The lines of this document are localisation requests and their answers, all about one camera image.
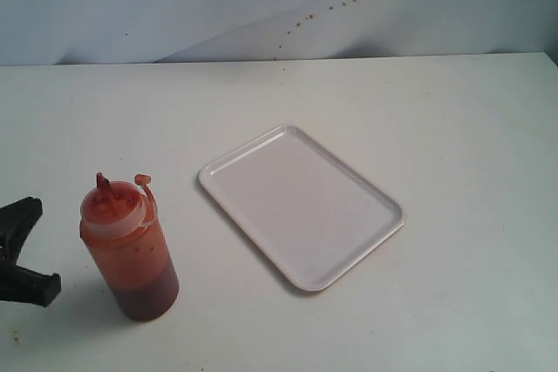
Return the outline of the red sauce squeeze bottle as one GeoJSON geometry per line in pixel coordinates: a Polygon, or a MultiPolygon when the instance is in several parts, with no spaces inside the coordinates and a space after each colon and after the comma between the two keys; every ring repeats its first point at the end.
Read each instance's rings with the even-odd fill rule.
{"type": "Polygon", "coordinates": [[[129,183],[99,172],[80,207],[80,238],[120,310],[135,321],[162,316],[180,291],[150,183],[144,174],[129,183]]]}

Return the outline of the white rectangular plastic tray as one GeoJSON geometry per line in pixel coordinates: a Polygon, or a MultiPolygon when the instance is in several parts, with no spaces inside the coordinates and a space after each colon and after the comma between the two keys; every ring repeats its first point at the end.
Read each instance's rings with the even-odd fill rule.
{"type": "Polygon", "coordinates": [[[321,292],[405,224],[404,208],[293,125],[208,163],[198,181],[295,288],[321,292]]]}

